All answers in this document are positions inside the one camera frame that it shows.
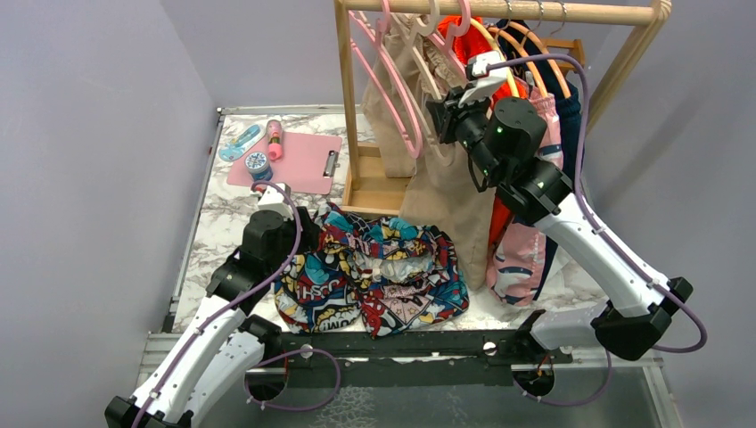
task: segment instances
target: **wooden clothing rack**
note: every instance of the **wooden clothing rack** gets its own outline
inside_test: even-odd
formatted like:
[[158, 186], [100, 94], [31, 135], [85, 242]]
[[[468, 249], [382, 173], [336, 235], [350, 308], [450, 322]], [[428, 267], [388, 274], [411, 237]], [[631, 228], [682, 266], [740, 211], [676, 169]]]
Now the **wooden clothing rack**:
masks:
[[[363, 214], [397, 216], [410, 178], [387, 178], [377, 144], [357, 140], [357, 117], [352, 69], [349, 11], [382, 10], [382, 0], [334, 0], [336, 33], [344, 93], [349, 172], [342, 208]], [[437, 0], [442, 15], [459, 15], [457, 0]], [[646, 48], [670, 16], [671, 0], [651, 0], [648, 6], [565, 3], [511, 0], [469, 0], [472, 16], [514, 20], [582, 22], [635, 27], [612, 61], [590, 98], [588, 132], [593, 128], [622, 83], [635, 68]], [[430, 13], [427, 0], [389, 0], [391, 12]]]

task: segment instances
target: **gray wall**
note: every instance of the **gray wall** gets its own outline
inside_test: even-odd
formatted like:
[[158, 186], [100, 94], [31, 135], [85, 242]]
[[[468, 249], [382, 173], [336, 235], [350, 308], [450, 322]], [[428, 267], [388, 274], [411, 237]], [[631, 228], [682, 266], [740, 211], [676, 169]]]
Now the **gray wall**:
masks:
[[[673, 4], [669, 23], [589, 137], [588, 183], [598, 212], [630, 246], [695, 287], [691, 305], [709, 327], [709, 345], [667, 356], [685, 425], [754, 426], [756, 4]], [[607, 39], [595, 74], [623, 34]], [[678, 315], [663, 342], [696, 338]]]
[[[161, 0], [215, 103], [250, 105], [341, 104], [341, 73], [333, 0]], [[582, 3], [627, 4], [628, 0]], [[371, 21], [376, 15], [369, 15]], [[559, 28], [544, 22], [542, 37]], [[570, 24], [555, 37], [582, 38], [590, 61], [611, 30]], [[352, 36], [371, 63], [374, 52], [352, 25]], [[357, 60], [355, 94], [367, 75]]]
[[160, 4], [0, 5], [0, 426], [102, 427], [160, 326], [214, 104]]

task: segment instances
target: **white marble surface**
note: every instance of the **white marble surface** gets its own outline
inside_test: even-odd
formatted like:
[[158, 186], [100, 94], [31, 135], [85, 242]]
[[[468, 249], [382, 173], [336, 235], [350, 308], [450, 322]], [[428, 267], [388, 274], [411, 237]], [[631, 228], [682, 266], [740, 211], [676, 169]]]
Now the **white marble surface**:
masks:
[[[253, 123], [265, 126], [269, 119], [279, 119], [286, 131], [342, 137], [339, 164], [335, 171], [333, 187], [328, 195], [295, 193], [292, 196], [298, 205], [308, 206], [310, 212], [325, 201], [341, 203], [341, 197], [349, 164], [346, 143], [346, 123], [342, 114], [314, 115], [255, 115], [227, 116], [220, 137], [223, 147]], [[360, 141], [373, 141], [373, 133], [361, 115], [357, 116]], [[255, 198], [246, 187], [228, 185], [226, 176], [231, 164], [215, 158], [208, 191], [202, 204], [200, 222], [193, 240], [189, 266], [186, 270], [181, 299], [178, 304], [175, 333], [181, 333], [189, 325], [204, 297], [204, 287], [212, 272], [218, 268], [229, 253], [241, 243], [242, 230], [256, 209]], [[502, 305], [482, 287], [471, 292], [470, 308], [462, 316], [446, 323], [432, 325], [432, 330], [472, 330], [514, 328], [533, 309], [566, 310], [591, 306], [604, 298], [604, 292], [586, 272], [561, 248], [539, 299], [526, 307]], [[255, 308], [255, 313], [276, 321], [285, 329], [269, 293]], [[364, 331], [358, 320], [340, 331]]]

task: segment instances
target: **orange garment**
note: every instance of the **orange garment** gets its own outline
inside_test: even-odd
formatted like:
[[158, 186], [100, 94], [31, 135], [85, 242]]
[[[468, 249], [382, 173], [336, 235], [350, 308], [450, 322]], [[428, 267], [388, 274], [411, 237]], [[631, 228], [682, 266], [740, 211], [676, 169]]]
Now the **orange garment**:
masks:
[[[481, 24], [483, 23], [483, 20], [479, 17], [472, 18]], [[439, 33], [444, 37], [447, 35], [448, 26], [451, 23], [460, 25], [462, 23], [462, 17], [448, 16], [441, 20], [441, 23], [439, 24]], [[470, 61], [470, 58], [473, 58], [473, 56], [490, 51], [491, 46], [489, 46], [489, 42], [479, 31], [470, 27], [470, 30], [468, 30], [463, 36], [455, 37], [452, 42], [452, 49], [459, 61], [462, 62], [462, 64], [466, 64]], [[521, 98], [527, 98], [525, 85], [519, 81], [516, 82], [516, 84], [519, 96]], [[499, 99], [506, 98], [507, 96], [512, 96], [512, 91], [509, 89], [508, 85], [502, 85], [491, 98], [493, 98], [493, 102], [496, 103]], [[493, 245], [499, 240], [499, 238], [501, 238], [506, 225], [508, 225], [511, 220], [512, 212], [501, 203], [498, 198], [495, 198], [494, 211], [491, 215], [491, 226], [489, 228], [489, 246]]]

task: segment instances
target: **colorful shorts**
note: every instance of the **colorful shorts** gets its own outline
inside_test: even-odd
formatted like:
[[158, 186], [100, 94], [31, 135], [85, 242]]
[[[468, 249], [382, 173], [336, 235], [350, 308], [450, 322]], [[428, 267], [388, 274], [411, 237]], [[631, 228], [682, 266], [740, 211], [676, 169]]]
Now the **colorful shorts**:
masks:
[[331, 203], [314, 221], [322, 227], [318, 250], [297, 256], [274, 283], [278, 312], [293, 332], [325, 332], [361, 316], [379, 337], [467, 310], [454, 245], [437, 227], [365, 221]]

